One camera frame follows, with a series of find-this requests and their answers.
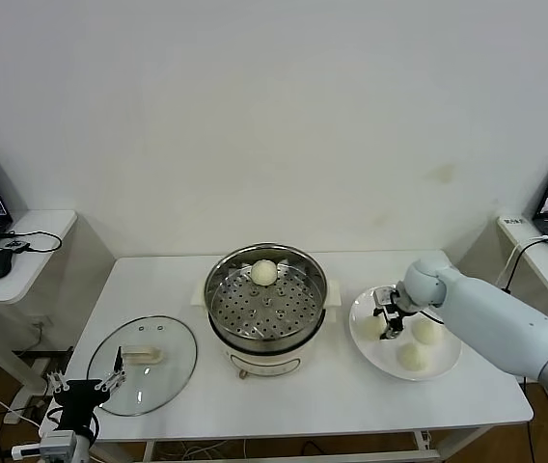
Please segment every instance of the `pot handle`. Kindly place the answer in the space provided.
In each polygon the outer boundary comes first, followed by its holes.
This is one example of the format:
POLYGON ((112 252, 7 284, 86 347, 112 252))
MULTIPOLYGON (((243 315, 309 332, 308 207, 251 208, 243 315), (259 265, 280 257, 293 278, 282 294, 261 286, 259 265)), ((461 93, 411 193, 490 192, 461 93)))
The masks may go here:
POLYGON ((204 298, 204 287, 206 286, 206 280, 201 280, 199 284, 195 287, 193 292, 193 297, 190 298, 190 305, 192 307, 201 308, 203 315, 207 315, 206 300, 204 298))
POLYGON ((328 294, 323 303, 325 309, 325 321, 336 322, 337 309, 342 305, 341 302, 341 285, 336 280, 328 280, 328 294))

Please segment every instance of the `table leg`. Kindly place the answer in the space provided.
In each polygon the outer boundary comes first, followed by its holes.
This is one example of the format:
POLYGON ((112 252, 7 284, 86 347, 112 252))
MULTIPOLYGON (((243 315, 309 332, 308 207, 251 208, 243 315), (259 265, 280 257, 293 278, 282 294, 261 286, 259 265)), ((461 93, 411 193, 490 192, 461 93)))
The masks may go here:
POLYGON ((19 359, 13 352, 4 346, 0 340, 0 367, 19 383, 26 386, 30 391, 42 394, 46 387, 46 381, 19 359))
MULTIPOLYGON (((49 362, 51 359, 48 358, 41 358, 36 359, 34 361, 34 364, 32 365, 32 370, 36 372, 39 376, 44 375, 44 371, 49 365, 49 362)), ((52 391, 49 391, 48 388, 46 388, 46 394, 45 395, 53 395, 52 391)), ((21 389, 19 389, 19 392, 16 393, 14 396, 13 401, 11 402, 11 408, 13 410, 18 410, 19 408, 24 408, 27 406, 28 402, 32 397, 36 397, 37 394, 30 391, 27 386, 23 386, 21 389)), ((21 420, 21 413, 23 412, 17 412, 17 413, 7 413, 4 415, 4 424, 17 424, 21 420)))
POLYGON ((474 442, 491 427, 492 426, 470 427, 453 431, 448 437, 437 444, 437 450, 439 451, 441 458, 447 460, 452 455, 474 442))
POLYGON ((143 461, 151 461, 151 455, 154 453, 156 441, 147 441, 146 450, 143 452, 143 461))

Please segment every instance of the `wall socket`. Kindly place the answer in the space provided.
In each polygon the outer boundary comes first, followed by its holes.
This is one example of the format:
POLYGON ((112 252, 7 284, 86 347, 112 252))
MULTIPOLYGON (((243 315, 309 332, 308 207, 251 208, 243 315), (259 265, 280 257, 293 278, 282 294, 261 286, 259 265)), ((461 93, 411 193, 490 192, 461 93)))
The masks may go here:
POLYGON ((28 315, 27 318, 32 325, 53 326, 49 315, 28 315))

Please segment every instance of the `white wall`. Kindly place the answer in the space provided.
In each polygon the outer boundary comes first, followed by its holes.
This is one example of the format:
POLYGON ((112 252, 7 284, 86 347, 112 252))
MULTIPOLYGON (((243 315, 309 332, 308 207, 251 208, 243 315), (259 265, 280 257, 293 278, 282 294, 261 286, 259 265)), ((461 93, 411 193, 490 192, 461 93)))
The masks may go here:
POLYGON ((0 1, 0 166, 115 256, 456 258, 548 170, 548 2, 0 1))

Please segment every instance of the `steamed bun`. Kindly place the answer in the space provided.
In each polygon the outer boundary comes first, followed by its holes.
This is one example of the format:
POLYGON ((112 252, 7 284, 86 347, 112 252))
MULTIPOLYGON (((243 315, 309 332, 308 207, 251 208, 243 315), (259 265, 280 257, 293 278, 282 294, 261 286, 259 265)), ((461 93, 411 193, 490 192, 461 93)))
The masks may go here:
POLYGON ((360 333, 368 340, 379 340, 379 337, 386 331, 386 319, 383 314, 379 316, 367 316, 360 320, 360 333))
POLYGON ((411 325, 411 333, 422 344, 437 344, 444 337, 444 329, 441 325, 427 318, 416 320, 411 325))
POLYGON ((398 349, 397 360, 403 368, 410 371, 420 371, 428 367, 425 351, 413 342, 408 342, 398 349))
POLYGON ((251 268, 251 280, 255 285, 270 286, 278 278, 278 268, 271 260, 258 260, 251 268))

